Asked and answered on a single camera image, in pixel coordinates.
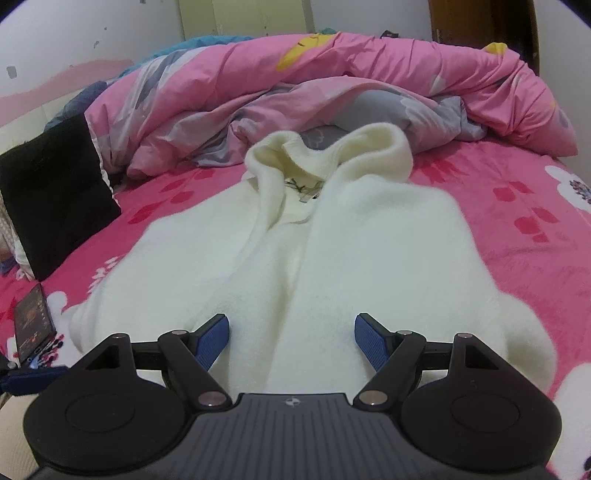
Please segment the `cream white fleece sweater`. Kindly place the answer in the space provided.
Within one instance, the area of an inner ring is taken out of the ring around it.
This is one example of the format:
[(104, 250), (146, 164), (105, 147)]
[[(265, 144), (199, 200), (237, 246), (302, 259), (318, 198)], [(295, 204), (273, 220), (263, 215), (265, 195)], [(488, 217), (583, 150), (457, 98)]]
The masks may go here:
[(193, 331), (222, 313), (213, 366), (242, 392), (353, 395), (370, 376), (353, 322), (431, 341), (472, 333), (548, 391), (557, 354), (536, 314), (501, 292), (457, 202), (410, 182), (396, 126), (365, 126), (315, 151), (294, 132), (249, 149), (249, 177), (153, 222), (75, 310), (74, 344)]

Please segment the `black smartphone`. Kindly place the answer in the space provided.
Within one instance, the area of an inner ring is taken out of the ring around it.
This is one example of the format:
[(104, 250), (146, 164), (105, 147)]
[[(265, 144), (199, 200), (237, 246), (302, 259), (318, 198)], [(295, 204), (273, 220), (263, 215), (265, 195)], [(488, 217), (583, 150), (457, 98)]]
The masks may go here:
[(15, 306), (14, 327), (19, 362), (29, 365), (56, 333), (41, 284)]

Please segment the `pink floral bed sheet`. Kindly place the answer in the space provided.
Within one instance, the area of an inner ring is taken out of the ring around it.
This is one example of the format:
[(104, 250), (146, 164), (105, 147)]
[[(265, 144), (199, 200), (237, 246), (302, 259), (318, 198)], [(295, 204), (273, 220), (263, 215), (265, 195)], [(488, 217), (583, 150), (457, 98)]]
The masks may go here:
[[(57, 329), (44, 366), (78, 358), (67, 323), (155, 220), (181, 212), (245, 178), (245, 167), (183, 166), (117, 196), (122, 213), (78, 248), (43, 285)], [(563, 479), (590, 475), (590, 190), (547, 156), (487, 139), (420, 154), (414, 183), (452, 195), (498, 286), (543, 322), (559, 364), (551, 392), (563, 418), (553, 466)]]

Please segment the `black garment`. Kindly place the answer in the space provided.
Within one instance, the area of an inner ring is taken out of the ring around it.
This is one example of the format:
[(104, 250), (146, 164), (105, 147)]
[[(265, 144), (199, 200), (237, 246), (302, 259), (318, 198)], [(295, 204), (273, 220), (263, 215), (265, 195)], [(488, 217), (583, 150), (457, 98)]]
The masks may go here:
[(1, 155), (1, 196), (38, 281), (121, 215), (82, 114)]

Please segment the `pink grey floral duvet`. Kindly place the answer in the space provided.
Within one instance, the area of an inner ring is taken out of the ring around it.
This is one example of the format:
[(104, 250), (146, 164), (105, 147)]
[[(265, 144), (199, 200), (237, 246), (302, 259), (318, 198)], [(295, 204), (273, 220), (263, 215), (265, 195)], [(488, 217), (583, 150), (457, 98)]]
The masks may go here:
[(115, 81), (85, 119), (104, 169), (134, 179), (242, 163), (275, 131), (335, 140), (377, 122), (417, 153), (488, 133), (542, 155), (578, 151), (549, 87), (509, 48), (352, 33), (176, 51)]

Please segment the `pale yellow wardrobe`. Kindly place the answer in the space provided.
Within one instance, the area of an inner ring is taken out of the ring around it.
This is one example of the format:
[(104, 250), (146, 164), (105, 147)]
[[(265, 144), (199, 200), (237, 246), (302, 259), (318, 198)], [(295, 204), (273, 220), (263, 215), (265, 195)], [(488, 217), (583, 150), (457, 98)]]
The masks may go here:
[(186, 39), (204, 35), (268, 36), (315, 31), (310, 1), (179, 0)]

